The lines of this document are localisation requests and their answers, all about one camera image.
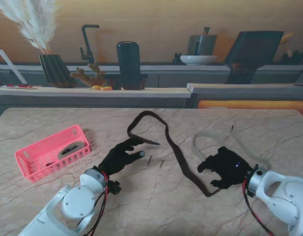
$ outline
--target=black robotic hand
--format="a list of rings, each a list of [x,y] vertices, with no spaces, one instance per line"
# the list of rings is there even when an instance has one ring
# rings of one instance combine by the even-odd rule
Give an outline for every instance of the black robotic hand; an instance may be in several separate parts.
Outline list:
[[[110,150],[98,166],[99,171],[105,172],[108,176],[116,174],[124,169],[125,165],[129,165],[134,161],[145,156],[144,151],[139,151],[129,155],[126,151],[133,151],[134,147],[143,144],[140,139],[128,139]]]
[[[208,156],[197,168],[200,173],[205,169],[215,171],[221,177],[221,180],[215,179],[211,184],[224,189],[242,183],[248,172],[252,170],[243,158],[226,147],[220,147],[218,154]]]

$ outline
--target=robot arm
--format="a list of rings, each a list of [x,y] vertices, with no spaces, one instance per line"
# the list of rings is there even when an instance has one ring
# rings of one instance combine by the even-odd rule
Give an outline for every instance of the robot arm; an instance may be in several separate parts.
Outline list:
[[[219,148],[216,155],[208,156],[197,169],[200,173],[204,169],[210,169],[219,174],[221,180],[211,182],[218,188],[227,189],[246,180],[244,186],[249,196],[260,198],[270,212],[285,222],[290,236],[303,236],[302,178],[283,176],[258,165],[251,168],[242,157],[226,147]],[[269,197],[266,191],[275,182],[280,182],[280,185]]]
[[[303,236],[303,179],[283,176],[256,166],[248,177],[248,195],[261,199],[270,212],[288,225],[290,236]],[[266,195],[268,188],[280,182],[274,194]]]
[[[95,194],[118,194],[119,183],[107,176],[121,171],[125,165],[145,156],[144,151],[128,154],[134,147],[143,144],[139,139],[128,139],[110,150],[101,164],[88,169],[80,176],[80,186],[66,186],[48,202],[37,216],[21,231],[19,236],[79,236],[95,214]],[[54,208],[61,203],[61,211],[68,219],[80,220],[74,229],[69,229],[54,216]]]
[[[80,176],[81,184],[73,189],[63,187],[22,230],[19,236],[79,236],[95,214],[95,195],[104,191],[107,182],[102,173],[88,169]],[[69,229],[54,216],[54,207],[61,202],[61,211],[68,219],[79,220],[80,224]]]

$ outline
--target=white strap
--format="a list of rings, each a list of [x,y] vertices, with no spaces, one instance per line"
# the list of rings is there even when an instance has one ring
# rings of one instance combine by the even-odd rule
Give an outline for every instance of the white strap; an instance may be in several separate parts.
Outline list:
[[[250,150],[249,148],[239,139],[238,135],[236,133],[234,133],[233,131],[233,126],[231,128],[231,131],[230,131],[230,135],[234,138],[234,140],[238,143],[238,145],[241,147],[241,149],[245,152],[245,154],[247,156],[249,156],[251,159],[253,159],[254,161],[257,161],[257,162],[260,162],[262,164],[264,164],[267,168],[267,170],[270,170],[271,169],[271,164],[270,162],[263,158],[263,157],[260,157],[260,156],[256,156],[254,155]],[[207,138],[211,138],[212,140],[216,141],[217,145],[218,146],[225,146],[224,145],[224,142],[222,141],[222,139],[216,135],[216,134],[213,134],[213,133],[210,133],[210,132],[206,132],[206,131],[203,131],[203,132],[199,132],[197,134],[195,134],[193,136],[193,139],[192,139],[192,144],[191,144],[191,148],[192,148],[192,151],[193,153],[201,160],[201,161],[205,161],[206,160],[206,157],[203,153],[201,153],[196,147],[195,147],[195,140],[197,138],[200,138],[200,137],[207,137]]]

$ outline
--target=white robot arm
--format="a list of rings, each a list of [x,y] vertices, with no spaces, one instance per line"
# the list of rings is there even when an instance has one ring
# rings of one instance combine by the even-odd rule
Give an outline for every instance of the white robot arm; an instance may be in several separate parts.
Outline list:
[[[81,184],[73,189],[63,187],[21,231],[19,236],[79,236],[95,214],[95,195],[106,187],[103,174],[88,169],[80,176]],[[65,217],[82,219],[75,229],[69,229],[54,216],[54,207],[61,202],[61,211]]]
[[[281,182],[274,194],[268,188]],[[278,219],[288,225],[290,236],[303,236],[303,179],[283,176],[256,166],[247,185],[248,195],[260,198]]]

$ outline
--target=orange panel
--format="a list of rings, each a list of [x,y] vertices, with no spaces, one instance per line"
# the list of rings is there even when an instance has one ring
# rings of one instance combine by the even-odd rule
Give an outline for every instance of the orange panel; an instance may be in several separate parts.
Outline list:
[[[232,109],[293,109],[303,116],[302,101],[206,101],[201,100],[198,108],[226,107]]]

